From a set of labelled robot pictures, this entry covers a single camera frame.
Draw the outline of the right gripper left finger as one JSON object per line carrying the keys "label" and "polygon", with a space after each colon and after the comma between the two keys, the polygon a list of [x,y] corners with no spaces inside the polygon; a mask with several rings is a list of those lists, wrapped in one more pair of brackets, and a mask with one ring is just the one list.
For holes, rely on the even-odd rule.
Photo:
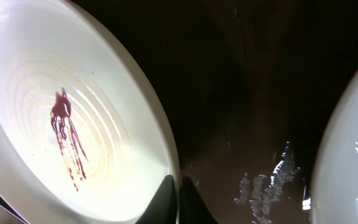
{"label": "right gripper left finger", "polygon": [[176,224],[177,192],[172,175],[166,175],[136,224]]}

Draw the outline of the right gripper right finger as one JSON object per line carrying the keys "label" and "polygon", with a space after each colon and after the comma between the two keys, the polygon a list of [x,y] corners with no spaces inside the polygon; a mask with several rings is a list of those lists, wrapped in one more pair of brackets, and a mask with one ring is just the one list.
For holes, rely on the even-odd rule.
{"label": "right gripper right finger", "polygon": [[181,181],[179,224],[218,224],[187,176]]}

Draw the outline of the white plate top stained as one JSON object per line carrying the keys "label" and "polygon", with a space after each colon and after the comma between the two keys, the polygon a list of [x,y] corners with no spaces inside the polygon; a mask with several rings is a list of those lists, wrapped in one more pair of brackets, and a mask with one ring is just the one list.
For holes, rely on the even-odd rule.
{"label": "white plate top stained", "polygon": [[168,119],[120,41],[75,3],[0,1],[2,199],[27,223],[136,223],[166,175],[178,202]]}

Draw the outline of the pale green plate stained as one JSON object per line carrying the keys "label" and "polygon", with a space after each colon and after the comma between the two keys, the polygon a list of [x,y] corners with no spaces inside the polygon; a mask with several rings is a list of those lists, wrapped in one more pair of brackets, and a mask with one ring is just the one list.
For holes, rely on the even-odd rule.
{"label": "pale green plate stained", "polygon": [[324,132],[311,190],[312,223],[358,223],[358,71]]}

